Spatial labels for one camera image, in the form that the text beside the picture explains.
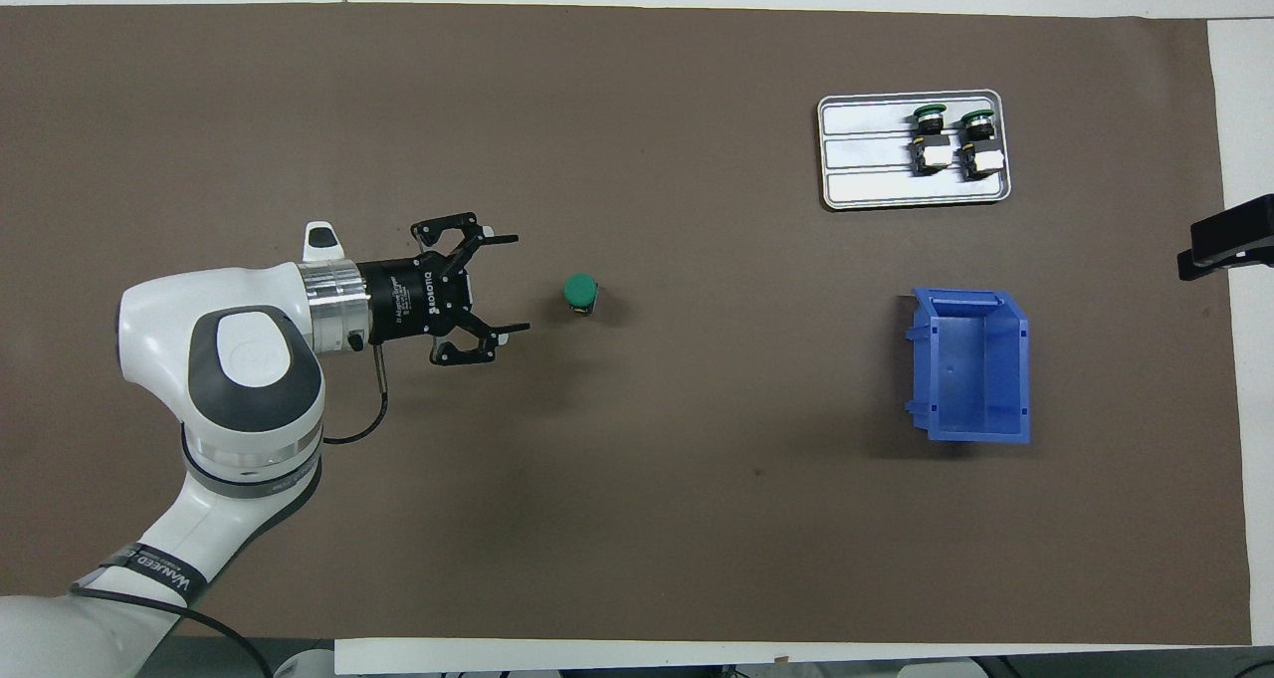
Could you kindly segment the brown paper mat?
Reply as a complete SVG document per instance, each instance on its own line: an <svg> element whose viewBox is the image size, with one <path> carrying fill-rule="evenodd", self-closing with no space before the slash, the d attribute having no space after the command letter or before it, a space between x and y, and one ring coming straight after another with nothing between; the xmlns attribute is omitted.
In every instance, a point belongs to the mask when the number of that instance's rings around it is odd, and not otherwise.
<svg viewBox="0 0 1274 678"><path fill-rule="evenodd" d="M828 96L992 89L999 203L836 212ZM127 288L355 260L474 212L496 363L385 349L387 418L213 584L256 636L1249 644L1205 22L278 5L0 8L0 593L171 505ZM561 287L587 273L592 315ZM1009 293L1031 442L915 428L917 287Z"/></svg>

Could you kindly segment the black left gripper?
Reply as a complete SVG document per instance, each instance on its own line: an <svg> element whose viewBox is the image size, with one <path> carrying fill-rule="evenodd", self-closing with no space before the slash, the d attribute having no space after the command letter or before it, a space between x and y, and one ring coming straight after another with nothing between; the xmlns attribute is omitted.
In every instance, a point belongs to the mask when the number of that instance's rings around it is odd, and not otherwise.
<svg viewBox="0 0 1274 678"><path fill-rule="evenodd" d="M443 234L461 240L447 254L437 251ZM527 333L529 322L492 326L473 314L466 265L479 250L496 243L516 243L519 234L497 234L478 223L473 212L419 220L412 234L420 254L414 259L369 261L358 265L369 306L369 343L429 335L429 359L438 366L492 363L510 336ZM451 339L461 333L471 342Z"/></svg>

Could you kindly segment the grey metal tray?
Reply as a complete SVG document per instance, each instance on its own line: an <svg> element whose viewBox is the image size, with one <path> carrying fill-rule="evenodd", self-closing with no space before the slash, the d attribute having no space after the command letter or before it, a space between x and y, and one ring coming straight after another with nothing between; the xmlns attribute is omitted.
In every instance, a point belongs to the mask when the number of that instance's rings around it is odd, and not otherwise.
<svg viewBox="0 0 1274 678"><path fill-rule="evenodd" d="M950 138L950 168L916 175L910 141L912 112L922 105L947 105L944 133ZM915 209L915 206L999 203L1012 191L1012 171L1001 96L992 89L927 90L828 96L817 106L822 200L836 212ZM961 116L992 110L1006 155L1000 175L970 182L961 170Z"/></svg>

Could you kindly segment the blue plastic bin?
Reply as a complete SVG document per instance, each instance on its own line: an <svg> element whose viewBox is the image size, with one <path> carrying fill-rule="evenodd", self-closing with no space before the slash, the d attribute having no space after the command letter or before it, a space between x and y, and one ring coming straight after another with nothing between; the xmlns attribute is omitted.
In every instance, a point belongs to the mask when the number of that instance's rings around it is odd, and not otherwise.
<svg viewBox="0 0 1274 678"><path fill-rule="evenodd" d="M917 287L912 347L915 428L933 442L1031 442L1031 326L1001 291Z"/></svg>

